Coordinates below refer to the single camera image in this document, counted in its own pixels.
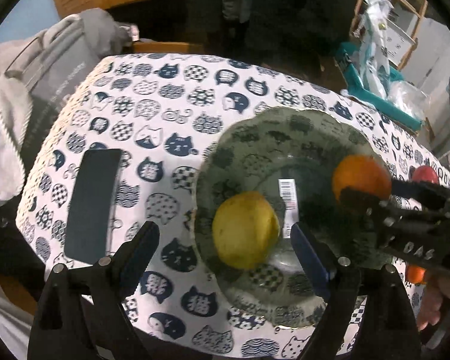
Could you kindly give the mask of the person's right hand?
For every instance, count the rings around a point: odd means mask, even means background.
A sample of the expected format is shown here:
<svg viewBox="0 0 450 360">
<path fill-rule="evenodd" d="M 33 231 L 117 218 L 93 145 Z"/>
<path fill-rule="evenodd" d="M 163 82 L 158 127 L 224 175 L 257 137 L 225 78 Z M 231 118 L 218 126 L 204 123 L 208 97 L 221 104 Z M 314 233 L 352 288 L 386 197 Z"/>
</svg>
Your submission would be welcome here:
<svg viewBox="0 0 450 360">
<path fill-rule="evenodd" d="M 440 321 L 440 309 L 446 298 L 450 299 L 450 277 L 427 272 L 426 287 L 416 317 L 416 325 L 420 332 L 428 325 L 435 326 Z"/>
</svg>

